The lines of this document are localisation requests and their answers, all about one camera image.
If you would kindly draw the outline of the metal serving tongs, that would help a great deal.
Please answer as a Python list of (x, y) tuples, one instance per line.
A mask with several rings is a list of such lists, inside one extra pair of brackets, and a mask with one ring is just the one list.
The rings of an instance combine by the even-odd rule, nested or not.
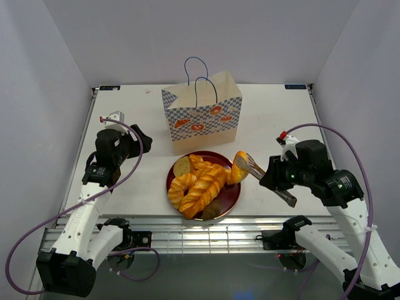
[[(247, 171), (259, 181), (266, 174), (266, 172), (256, 164), (255, 160), (248, 153), (246, 153), (244, 157), (239, 156), (238, 158), (235, 158), (234, 163), (239, 169)], [(278, 191), (277, 189), (272, 189), (271, 191), (279, 196), (290, 207), (294, 208), (296, 206), (298, 200), (291, 193), (287, 191)]]

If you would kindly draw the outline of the oval golden bread roll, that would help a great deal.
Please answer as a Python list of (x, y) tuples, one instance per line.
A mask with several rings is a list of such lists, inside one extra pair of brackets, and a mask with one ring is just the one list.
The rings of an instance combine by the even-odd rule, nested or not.
[(244, 151), (238, 151), (234, 157), (234, 161), (231, 167), (231, 181), (234, 184), (243, 181), (247, 175), (249, 159)]

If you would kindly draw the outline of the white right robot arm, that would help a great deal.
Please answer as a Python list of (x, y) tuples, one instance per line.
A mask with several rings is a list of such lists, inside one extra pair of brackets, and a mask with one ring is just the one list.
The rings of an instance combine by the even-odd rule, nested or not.
[(260, 185), (286, 199), (294, 186), (303, 186), (321, 200), (335, 219), (351, 249), (346, 254), (303, 215), (284, 222), (282, 230), (265, 242), (275, 249), (301, 246), (338, 278), (348, 299), (395, 299), (399, 296), (399, 267), (391, 259), (377, 231), (368, 224), (364, 193), (355, 176), (334, 169), (326, 146), (318, 140), (278, 138), (279, 156), (269, 158)]

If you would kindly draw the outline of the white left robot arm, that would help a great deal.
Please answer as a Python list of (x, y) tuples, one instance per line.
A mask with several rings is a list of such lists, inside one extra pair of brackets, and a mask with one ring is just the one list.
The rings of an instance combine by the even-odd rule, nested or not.
[(50, 251), (41, 251), (37, 270), (45, 291), (86, 297), (93, 289), (96, 271), (112, 251), (128, 249), (133, 235), (127, 220), (98, 217), (121, 175), (122, 163), (141, 158), (151, 149), (152, 139), (137, 125), (125, 128), (108, 122), (95, 140), (96, 150), (86, 161), (78, 207)]

